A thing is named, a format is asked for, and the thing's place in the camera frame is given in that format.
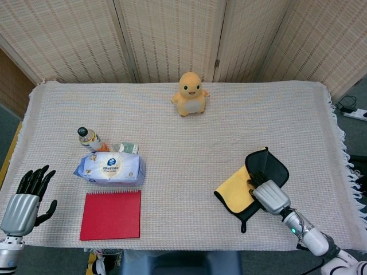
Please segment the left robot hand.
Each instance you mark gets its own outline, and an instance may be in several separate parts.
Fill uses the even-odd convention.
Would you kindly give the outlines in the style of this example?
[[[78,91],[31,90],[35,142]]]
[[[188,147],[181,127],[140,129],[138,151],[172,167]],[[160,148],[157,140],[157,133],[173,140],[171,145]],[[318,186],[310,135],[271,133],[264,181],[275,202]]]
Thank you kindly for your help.
[[[53,216],[58,204],[56,199],[52,200],[45,214],[39,215],[38,211],[55,173],[55,170],[50,171],[46,165],[28,171],[22,177],[17,191],[9,200],[1,223],[1,230],[6,235],[24,237]]]

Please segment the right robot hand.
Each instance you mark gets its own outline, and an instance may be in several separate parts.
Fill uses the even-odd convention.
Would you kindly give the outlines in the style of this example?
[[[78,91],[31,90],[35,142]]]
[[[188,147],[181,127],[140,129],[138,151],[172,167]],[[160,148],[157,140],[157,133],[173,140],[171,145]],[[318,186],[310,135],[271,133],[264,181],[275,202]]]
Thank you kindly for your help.
[[[262,205],[262,208],[272,214],[280,213],[291,206],[288,195],[271,179],[262,172],[250,173],[248,184],[251,186],[249,193]]]

